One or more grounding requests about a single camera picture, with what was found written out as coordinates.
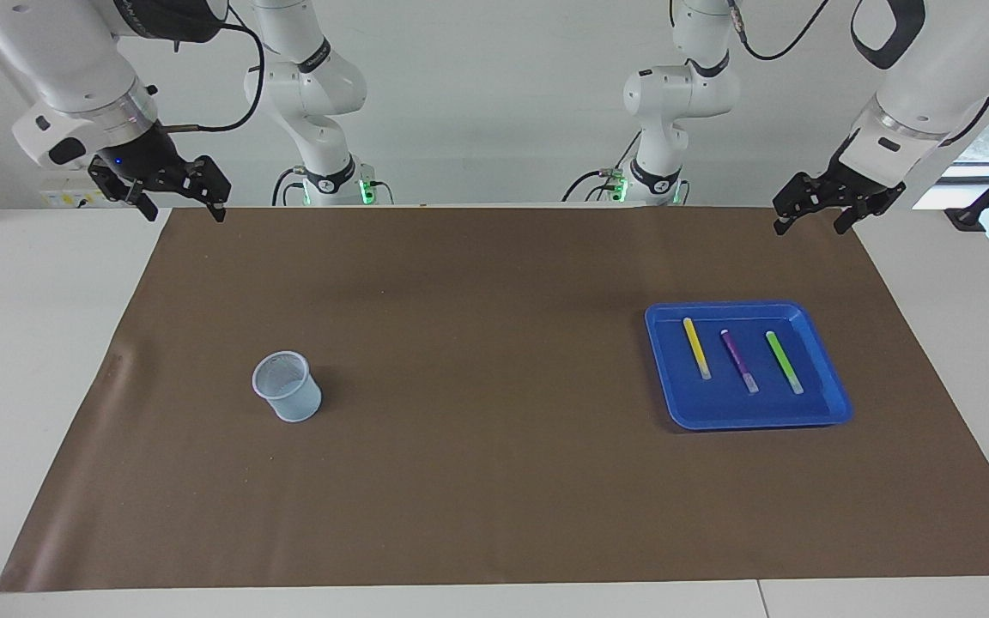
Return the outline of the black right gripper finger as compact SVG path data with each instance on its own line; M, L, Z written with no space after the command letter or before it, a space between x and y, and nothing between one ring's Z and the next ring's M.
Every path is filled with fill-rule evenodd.
M88 175L107 200L129 204L130 207L141 212L146 220L150 222L157 220L160 211L149 198L142 181L121 179L101 157L93 157L90 161Z
M209 156L199 156L181 165L177 189L180 195L204 204L217 223L225 220L225 203L230 197L231 183Z

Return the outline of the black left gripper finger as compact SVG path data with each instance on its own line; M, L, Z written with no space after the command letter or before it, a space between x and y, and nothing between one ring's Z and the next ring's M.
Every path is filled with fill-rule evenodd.
M812 177L808 173L796 173L774 196L774 233L785 235L793 223L802 216L816 214L827 208L825 192L828 183L823 177Z
M834 230L837 234L843 235L857 222L868 218L868 216L880 216L886 214L899 196L906 190L906 185L898 185L886 191L872 193L870 196L848 195L844 196L841 203L841 212L834 220Z

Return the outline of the green pen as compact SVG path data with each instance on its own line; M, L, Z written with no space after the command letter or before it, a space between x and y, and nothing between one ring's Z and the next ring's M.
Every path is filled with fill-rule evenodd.
M792 388L792 394L797 396L803 395L804 387L800 382L796 369L793 367L792 360L790 360L789 356L786 355L786 351L784 349L784 345L781 344L780 337L777 336L776 332L767 331L765 333L765 339L767 340L769 347L772 349L774 359L777 360L778 367L780 367L782 375L785 376L786 382L789 384L790 388Z

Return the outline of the purple pen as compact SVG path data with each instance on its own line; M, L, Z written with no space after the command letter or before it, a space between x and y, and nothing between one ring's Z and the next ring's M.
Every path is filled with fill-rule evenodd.
M729 329L723 329L719 333L719 337L721 337L721 341L725 345L727 353L729 353L729 356L731 357L731 363L734 364L739 376L741 376L746 390L749 394L757 394L759 391L759 386L756 383L753 373L749 370L749 367L747 367L747 363L742 355L742 352L739 351L737 340L735 340L735 337Z

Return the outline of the yellow pen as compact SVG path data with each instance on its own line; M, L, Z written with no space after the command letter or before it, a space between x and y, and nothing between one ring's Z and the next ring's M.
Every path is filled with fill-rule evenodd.
M709 361L707 361L706 353L704 353L704 348L701 343L695 321L690 317L683 318L683 328L689 341L691 352L695 359L695 364L697 364L700 377L703 380L710 380L712 378L712 373L709 366Z

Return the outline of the blue plastic tray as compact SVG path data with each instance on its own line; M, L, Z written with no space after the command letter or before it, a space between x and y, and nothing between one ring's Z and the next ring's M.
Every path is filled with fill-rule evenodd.
M690 317L712 373L703 380L684 333ZM854 407L812 317L785 300L655 304L645 310L645 328L670 418L694 431L831 427L852 419ZM729 329L759 386L749 394L719 333ZM767 344L780 337L804 387L792 394Z

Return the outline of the pale blue mesh pen cup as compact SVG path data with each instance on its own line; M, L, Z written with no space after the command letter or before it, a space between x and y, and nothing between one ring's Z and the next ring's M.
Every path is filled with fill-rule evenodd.
M267 355L252 372L252 390L278 418L297 423L310 419L323 402L323 392L305 355L278 351Z

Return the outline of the brown table mat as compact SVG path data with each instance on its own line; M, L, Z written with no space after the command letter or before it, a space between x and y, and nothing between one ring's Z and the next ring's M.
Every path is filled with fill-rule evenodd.
M857 235L764 209L170 215L0 591L989 575L989 463ZM792 300L838 427L691 432L645 312ZM252 390L305 355L302 422Z

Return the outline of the white wall socket box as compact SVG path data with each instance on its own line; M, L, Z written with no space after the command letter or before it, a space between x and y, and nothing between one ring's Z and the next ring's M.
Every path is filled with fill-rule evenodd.
M109 201L86 173L48 173L39 183L40 198L53 209L107 209Z

